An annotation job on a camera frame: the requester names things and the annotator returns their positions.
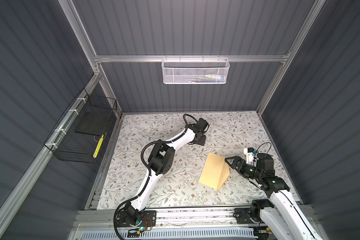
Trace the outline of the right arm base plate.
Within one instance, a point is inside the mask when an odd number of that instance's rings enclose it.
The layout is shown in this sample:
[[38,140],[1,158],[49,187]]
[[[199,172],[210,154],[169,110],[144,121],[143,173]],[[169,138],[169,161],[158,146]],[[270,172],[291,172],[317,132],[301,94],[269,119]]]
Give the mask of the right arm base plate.
[[250,208],[234,208],[233,217],[236,219],[237,224],[260,224],[264,221],[260,217],[260,213],[265,210],[272,210],[272,208],[262,208],[252,210]]

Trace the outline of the tan paper envelope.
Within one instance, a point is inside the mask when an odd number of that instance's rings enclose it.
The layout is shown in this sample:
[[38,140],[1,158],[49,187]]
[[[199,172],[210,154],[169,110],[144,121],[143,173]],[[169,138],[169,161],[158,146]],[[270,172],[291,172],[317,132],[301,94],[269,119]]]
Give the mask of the tan paper envelope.
[[229,165],[226,163],[225,158],[209,153],[199,178],[199,183],[218,191],[229,175]]

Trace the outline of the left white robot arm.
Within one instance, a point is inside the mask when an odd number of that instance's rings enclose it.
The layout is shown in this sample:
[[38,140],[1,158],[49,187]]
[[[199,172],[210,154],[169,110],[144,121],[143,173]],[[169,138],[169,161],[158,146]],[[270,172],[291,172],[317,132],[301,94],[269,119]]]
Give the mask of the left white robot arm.
[[176,151],[184,145],[205,145],[209,123],[203,118],[196,120],[189,114],[184,114],[183,120],[185,127],[180,133],[166,141],[148,143],[142,149],[141,160],[147,168],[146,175],[137,194],[121,204],[124,207],[122,212],[133,225],[141,222],[149,195],[161,177],[171,169]]

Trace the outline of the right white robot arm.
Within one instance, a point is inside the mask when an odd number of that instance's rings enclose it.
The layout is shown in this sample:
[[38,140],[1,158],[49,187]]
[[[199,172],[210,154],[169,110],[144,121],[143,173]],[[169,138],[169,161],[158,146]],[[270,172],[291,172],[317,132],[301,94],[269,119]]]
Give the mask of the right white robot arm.
[[266,194],[265,199],[253,200],[247,216],[252,222],[265,223],[278,240],[321,240],[293,198],[286,182],[276,176],[274,159],[267,153],[246,153],[225,158],[232,170]]

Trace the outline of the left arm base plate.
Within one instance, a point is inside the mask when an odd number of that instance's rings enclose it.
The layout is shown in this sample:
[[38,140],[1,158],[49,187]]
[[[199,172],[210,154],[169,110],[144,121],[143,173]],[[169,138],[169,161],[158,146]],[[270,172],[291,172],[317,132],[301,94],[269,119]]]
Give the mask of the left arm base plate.
[[127,227],[154,227],[156,225],[157,211],[142,212],[132,211],[131,213],[120,210],[114,219],[114,225],[118,228]]

